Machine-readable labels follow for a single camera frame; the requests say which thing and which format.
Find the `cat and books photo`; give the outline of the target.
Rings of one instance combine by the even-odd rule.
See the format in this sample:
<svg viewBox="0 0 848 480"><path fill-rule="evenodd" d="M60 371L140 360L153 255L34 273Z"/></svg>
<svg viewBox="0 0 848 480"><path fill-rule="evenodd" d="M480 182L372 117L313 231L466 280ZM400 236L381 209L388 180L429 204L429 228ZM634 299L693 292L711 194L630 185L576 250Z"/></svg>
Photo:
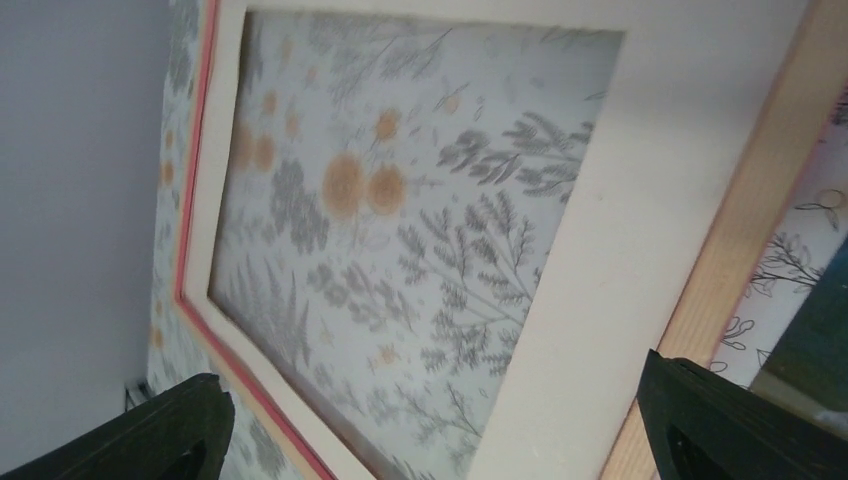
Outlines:
<svg viewBox="0 0 848 480"><path fill-rule="evenodd" d="M847 436L847 245L842 244L749 390Z"/></svg>

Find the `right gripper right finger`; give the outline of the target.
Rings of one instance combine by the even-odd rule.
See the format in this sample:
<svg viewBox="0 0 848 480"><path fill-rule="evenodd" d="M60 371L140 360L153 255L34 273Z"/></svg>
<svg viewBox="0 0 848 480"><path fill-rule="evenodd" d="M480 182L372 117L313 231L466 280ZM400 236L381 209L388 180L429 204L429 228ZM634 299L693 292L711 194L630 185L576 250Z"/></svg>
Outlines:
<svg viewBox="0 0 848 480"><path fill-rule="evenodd" d="M844 479L847 442L685 358L648 352L637 403L662 479Z"/></svg>

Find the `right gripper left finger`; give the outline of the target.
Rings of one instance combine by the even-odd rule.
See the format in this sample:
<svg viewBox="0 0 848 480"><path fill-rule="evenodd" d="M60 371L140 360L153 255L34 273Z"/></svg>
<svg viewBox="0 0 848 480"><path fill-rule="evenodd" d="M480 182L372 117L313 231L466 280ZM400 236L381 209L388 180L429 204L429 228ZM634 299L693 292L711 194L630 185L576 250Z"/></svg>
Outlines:
<svg viewBox="0 0 848 480"><path fill-rule="evenodd" d="M216 374L201 373L3 479L218 479L235 409Z"/></svg>

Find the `clear frame glazing sheet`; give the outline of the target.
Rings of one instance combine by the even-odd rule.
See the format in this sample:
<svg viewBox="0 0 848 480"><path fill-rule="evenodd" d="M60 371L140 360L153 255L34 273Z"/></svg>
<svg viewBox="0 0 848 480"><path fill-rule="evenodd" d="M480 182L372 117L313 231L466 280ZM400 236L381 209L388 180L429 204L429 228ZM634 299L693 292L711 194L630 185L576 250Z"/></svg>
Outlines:
<svg viewBox="0 0 848 480"><path fill-rule="evenodd" d="M209 298L379 479L462 479L620 31L245 17Z"/></svg>

